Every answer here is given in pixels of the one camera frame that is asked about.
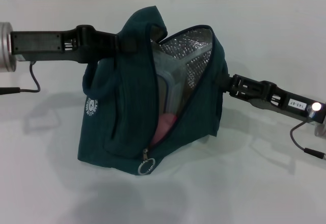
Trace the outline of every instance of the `white logo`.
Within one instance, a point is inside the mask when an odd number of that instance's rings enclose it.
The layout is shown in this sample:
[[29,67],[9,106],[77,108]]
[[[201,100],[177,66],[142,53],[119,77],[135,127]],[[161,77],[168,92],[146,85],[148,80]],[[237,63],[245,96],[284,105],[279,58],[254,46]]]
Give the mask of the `white logo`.
[[86,114],[92,116],[97,110],[97,100],[87,99],[86,102]]

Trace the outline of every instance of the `white led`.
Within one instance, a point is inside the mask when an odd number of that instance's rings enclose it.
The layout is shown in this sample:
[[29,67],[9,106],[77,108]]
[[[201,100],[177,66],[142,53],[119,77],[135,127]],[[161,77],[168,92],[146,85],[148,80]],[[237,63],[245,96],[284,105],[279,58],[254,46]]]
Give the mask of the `white led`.
[[311,108],[312,108],[313,111],[320,111],[321,104],[318,103],[318,102],[315,102],[315,103],[312,104]]

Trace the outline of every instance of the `metal cylinder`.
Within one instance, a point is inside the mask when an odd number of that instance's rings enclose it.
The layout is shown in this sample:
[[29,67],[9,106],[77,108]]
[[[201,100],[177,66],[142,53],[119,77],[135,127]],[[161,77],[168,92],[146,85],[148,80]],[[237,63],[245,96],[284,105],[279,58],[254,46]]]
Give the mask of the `metal cylinder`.
[[10,33],[12,27],[9,22],[0,22],[0,72],[14,72],[16,70],[16,56],[11,55]]

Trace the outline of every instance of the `bag handle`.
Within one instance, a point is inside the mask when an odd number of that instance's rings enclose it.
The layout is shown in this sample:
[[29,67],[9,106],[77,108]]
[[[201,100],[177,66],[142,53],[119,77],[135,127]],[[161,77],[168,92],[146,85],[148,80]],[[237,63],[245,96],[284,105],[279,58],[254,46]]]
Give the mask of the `bag handle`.
[[114,71],[108,77],[106,83],[98,88],[92,88],[93,79],[97,70],[97,62],[87,65],[85,74],[83,76],[83,92],[91,99],[101,99],[109,94],[112,94],[114,89],[120,83],[120,75],[117,71]]

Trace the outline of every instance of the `zipper pull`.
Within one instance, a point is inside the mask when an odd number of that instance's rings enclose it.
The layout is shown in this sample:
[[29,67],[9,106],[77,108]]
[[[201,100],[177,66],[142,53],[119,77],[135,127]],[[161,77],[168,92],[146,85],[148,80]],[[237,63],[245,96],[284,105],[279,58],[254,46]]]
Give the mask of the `zipper pull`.
[[147,153],[148,153],[148,149],[146,148],[146,149],[143,150],[143,162],[138,167],[138,174],[140,176],[143,176],[143,175],[146,175],[146,174],[150,173],[153,170],[154,166],[155,166],[155,159],[154,158],[149,159],[148,156],[147,156]]

